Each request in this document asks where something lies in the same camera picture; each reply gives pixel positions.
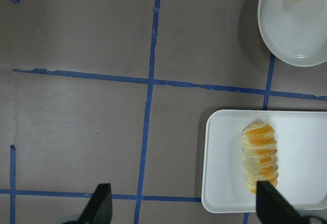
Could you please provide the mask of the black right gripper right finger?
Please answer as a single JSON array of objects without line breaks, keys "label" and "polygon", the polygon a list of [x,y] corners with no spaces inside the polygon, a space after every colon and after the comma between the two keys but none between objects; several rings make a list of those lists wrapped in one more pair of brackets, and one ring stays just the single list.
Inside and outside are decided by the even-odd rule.
[{"label": "black right gripper right finger", "polygon": [[256,214],[261,223],[302,223],[300,214],[269,181],[256,183]]}]

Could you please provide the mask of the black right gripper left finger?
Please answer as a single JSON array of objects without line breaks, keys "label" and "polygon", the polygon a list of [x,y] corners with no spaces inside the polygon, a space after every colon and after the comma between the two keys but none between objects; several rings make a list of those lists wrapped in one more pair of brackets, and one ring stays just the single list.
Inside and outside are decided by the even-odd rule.
[{"label": "black right gripper left finger", "polygon": [[106,223],[112,220],[112,193],[110,183],[98,184],[77,223]]}]

